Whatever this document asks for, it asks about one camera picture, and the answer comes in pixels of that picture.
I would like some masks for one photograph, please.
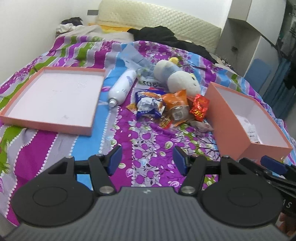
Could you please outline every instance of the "hand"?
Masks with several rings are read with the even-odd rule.
[[[279,230],[283,233],[287,234],[288,236],[292,236],[296,233],[296,219],[289,217],[283,213],[279,216],[279,221],[282,224],[279,226]]]

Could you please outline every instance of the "snack bag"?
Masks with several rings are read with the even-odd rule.
[[[186,90],[180,90],[174,94],[163,95],[168,110],[174,121],[185,121],[189,118],[189,106]]]
[[[159,119],[154,119],[154,122],[156,124],[158,124],[159,127],[161,127],[162,129],[165,129],[165,130],[169,129],[169,127],[172,124],[171,117],[166,111],[164,111],[162,117],[160,117]]]
[[[138,120],[141,116],[154,117],[159,119],[165,109],[163,105],[162,95],[163,91],[156,90],[142,90],[135,94]]]
[[[131,103],[126,107],[129,111],[131,111],[134,115],[137,114],[137,105],[135,103]]]
[[[190,113],[195,116],[195,119],[199,122],[203,122],[207,109],[209,107],[210,101],[204,96],[198,94],[196,95]]]

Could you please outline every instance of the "open box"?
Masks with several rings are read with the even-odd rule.
[[[221,155],[234,160],[260,160],[264,155],[281,160],[292,151],[282,130],[257,100],[216,83],[210,83],[205,97],[210,100],[206,119],[214,128]],[[250,141],[236,115],[255,125],[263,144]]]
[[[105,70],[44,67],[2,109],[3,123],[91,135]]]

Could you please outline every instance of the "stuffed animal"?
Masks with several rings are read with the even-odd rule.
[[[154,77],[162,84],[168,86],[170,93],[186,90],[187,96],[195,97],[200,94],[200,84],[194,74],[182,71],[178,66],[178,58],[169,61],[160,60],[154,67]]]

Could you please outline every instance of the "white cabinet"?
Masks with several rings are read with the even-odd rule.
[[[276,44],[285,8],[286,0],[233,0],[228,17],[247,22]]]
[[[236,73],[245,76],[254,59],[261,59],[271,67],[271,73],[260,94],[268,88],[279,66],[277,50],[254,28],[242,27],[237,20],[228,19],[222,32],[216,54],[228,60]]]

